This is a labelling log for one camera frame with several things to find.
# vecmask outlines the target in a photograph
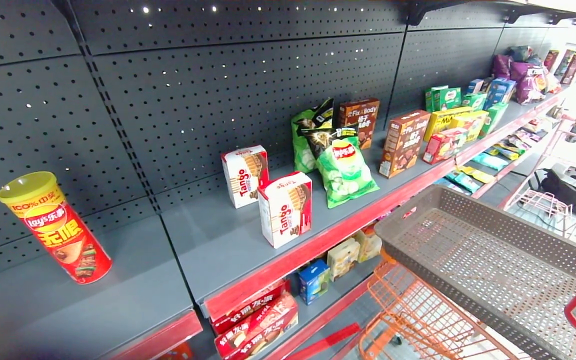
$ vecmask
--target candy packet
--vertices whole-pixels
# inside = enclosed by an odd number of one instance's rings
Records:
[[[315,169],[315,157],[302,130],[332,128],[333,109],[334,101],[329,98],[322,105],[299,112],[290,120],[295,171],[307,174]]]
[[[500,171],[501,169],[508,166],[508,161],[504,159],[500,159],[499,157],[494,157],[488,155],[487,153],[479,153],[475,157],[472,158],[473,162],[477,164],[482,164],[483,166],[487,166],[490,169],[494,169],[496,171]]]
[[[329,209],[379,190],[359,150],[357,125],[340,129],[304,129],[302,133],[323,178]]]

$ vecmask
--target store shelf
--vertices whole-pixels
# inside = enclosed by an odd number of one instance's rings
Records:
[[[0,359],[147,360],[201,331],[158,216],[95,234],[114,264],[93,284],[47,254],[0,272]]]
[[[235,210],[225,186],[166,210],[162,218],[193,298],[206,317],[216,319],[230,312],[258,289],[290,274],[436,182],[452,171],[455,164],[466,164],[536,114],[560,102],[569,89],[549,95],[539,104],[511,103],[497,130],[464,148],[456,161],[429,165],[419,160],[390,179],[377,173],[386,134],[375,134],[372,148],[363,151],[363,155],[380,190],[328,209],[321,177],[314,171],[309,174],[313,180],[312,229],[279,249],[272,248],[261,234],[258,206],[252,204]],[[271,171],[270,178],[292,171],[292,166],[284,166]]]

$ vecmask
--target fix x body snack box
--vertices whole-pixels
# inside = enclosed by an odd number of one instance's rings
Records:
[[[338,125],[340,128],[358,125],[357,135],[361,150],[370,148],[373,143],[377,112],[379,112],[379,100],[374,97],[339,105]]]

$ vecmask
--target red biscuit box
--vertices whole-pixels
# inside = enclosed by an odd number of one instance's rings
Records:
[[[297,323],[297,302],[289,292],[284,292],[224,335],[219,335],[214,343],[222,359],[246,360],[257,355]]]
[[[280,278],[250,296],[249,299],[243,301],[240,306],[235,307],[233,311],[219,317],[215,322],[211,321],[210,325],[212,325],[215,333],[221,335],[242,322],[251,313],[256,312],[256,310],[270,303],[270,301],[279,298],[284,292],[289,291],[290,281],[285,278]]]

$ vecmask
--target pegboard panel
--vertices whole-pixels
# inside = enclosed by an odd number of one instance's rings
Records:
[[[503,29],[494,54],[505,54],[511,46],[532,46],[537,50],[546,38],[547,27],[506,27]]]
[[[457,6],[428,11],[421,23],[410,31],[457,28],[503,28],[510,5],[491,2],[467,2]]]
[[[175,48],[95,57],[155,193],[222,172],[220,154],[292,149],[290,118],[375,97],[383,127],[403,34]]]
[[[80,55],[0,66],[0,188],[33,171],[80,215],[146,195]],[[0,203],[0,245],[29,234]]]
[[[71,0],[94,55],[198,45],[403,32],[388,1]]]
[[[79,54],[66,19],[50,0],[0,0],[0,64]]]
[[[425,109],[424,91],[438,85],[463,87],[489,75],[501,28],[411,31],[406,34],[391,114]]]
[[[155,215],[155,212],[150,200],[142,197],[95,214],[84,216],[83,221],[93,234],[99,234],[153,215]],[[41,242],[32,235],[3,244],[0,246],[0,271],[12,268],[42,255],[46,255],[46,250]]]

